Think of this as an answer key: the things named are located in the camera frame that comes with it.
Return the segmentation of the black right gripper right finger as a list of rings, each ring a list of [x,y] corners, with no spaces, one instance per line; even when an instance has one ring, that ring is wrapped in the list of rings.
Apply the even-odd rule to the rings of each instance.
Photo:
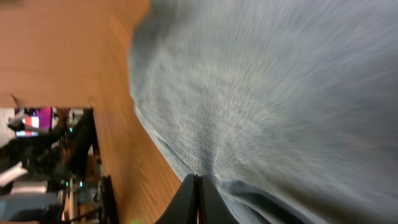
[[[199,224],[238,224],[220,193],[206,176],[198,178]]]

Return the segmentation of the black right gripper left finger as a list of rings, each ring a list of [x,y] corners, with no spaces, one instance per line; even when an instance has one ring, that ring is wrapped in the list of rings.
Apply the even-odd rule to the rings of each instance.
[[[197,223],[197,175],[188,174],[155,224]]]

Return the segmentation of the light blue denim jeans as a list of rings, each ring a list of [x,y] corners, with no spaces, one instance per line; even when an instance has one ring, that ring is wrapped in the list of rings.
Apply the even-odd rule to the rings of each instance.
[[[240,223],[397,222],[396,1],[152,1],[137,117]]]

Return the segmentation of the cluttered background equipment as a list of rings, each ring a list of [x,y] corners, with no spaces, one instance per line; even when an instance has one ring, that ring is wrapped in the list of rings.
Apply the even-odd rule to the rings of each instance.
[[[1,223],[119,223],[91,108],[18,108],[1,122]]]

